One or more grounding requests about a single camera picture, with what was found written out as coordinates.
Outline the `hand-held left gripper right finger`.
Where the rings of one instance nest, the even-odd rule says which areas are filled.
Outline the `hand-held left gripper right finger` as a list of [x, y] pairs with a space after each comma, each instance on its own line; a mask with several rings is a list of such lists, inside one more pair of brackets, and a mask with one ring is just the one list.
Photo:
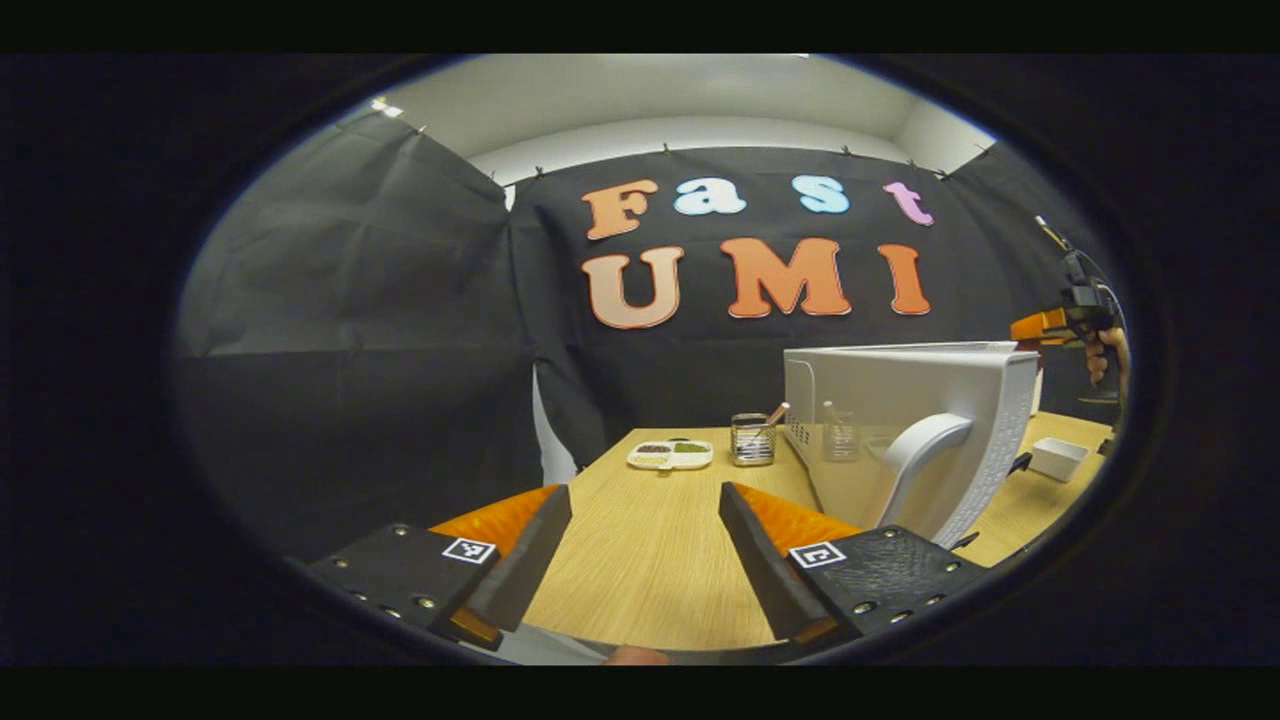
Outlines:
[[773, 637], [795, 646], [879, 633], [988, 573], [904, 527], [860, 530], [737, 482], [718, 512]]

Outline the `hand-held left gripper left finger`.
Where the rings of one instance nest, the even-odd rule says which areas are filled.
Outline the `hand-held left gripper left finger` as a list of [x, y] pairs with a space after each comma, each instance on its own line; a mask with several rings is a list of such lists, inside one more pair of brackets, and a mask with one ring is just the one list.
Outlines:
[[495, 651], [518, 629], [572, 518], [570, 488], [544, 486], [430, 528], [392, 523], [305, 569], [408, 626]]

